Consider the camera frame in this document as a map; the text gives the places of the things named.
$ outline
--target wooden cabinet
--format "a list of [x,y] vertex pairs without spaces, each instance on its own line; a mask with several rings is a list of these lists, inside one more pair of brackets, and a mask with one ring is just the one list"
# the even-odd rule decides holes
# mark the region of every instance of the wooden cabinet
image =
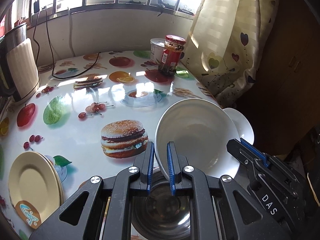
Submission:
[[255,146],[288,153],[320,122],[320,26],[303,0],[280,0],[256,84],[237,103]]

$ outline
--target white wall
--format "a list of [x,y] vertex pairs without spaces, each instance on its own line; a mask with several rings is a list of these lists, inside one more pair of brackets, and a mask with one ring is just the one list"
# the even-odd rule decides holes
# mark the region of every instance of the white wall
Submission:
[[[150,39],[174,34],[187,38],[192,20],[137,9],[100,9],[72,14],[72,44],[76,56],[112,50],[150,50]],[[48,21],[54,59],[72,57],[69,48],[69,17]],[[36,58],[38,47],[32,40],[34,28],[27,31]],[[38,66],[52,62],[45,23],[37,26],[40,44]]]

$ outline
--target kettle handle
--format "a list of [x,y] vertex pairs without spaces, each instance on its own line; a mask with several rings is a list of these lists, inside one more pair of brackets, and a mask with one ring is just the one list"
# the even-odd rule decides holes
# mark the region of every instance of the kettle handle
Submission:
[[4,44],[4,36],[0,38],[0,96],[9,97],[14,94],[16,87],[13,83],[12,76],[9,70],[6,49]]

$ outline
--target electric kettle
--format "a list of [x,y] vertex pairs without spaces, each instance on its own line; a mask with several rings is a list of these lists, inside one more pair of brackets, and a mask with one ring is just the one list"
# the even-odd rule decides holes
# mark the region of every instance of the electric kettle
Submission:
[[38,88],[38,69],[27,38],[27,24],[23,23],[0,38],[0,96],[24,102]]

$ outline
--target metal bowl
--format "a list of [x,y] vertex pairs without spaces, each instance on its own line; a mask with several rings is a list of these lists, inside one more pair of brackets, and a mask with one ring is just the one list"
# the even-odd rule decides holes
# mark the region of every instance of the metal bowl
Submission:
[[133,198],[132,225],[148,240],[190,239],[189,197],[172,196],[159,167],[153,170],[150,195]]

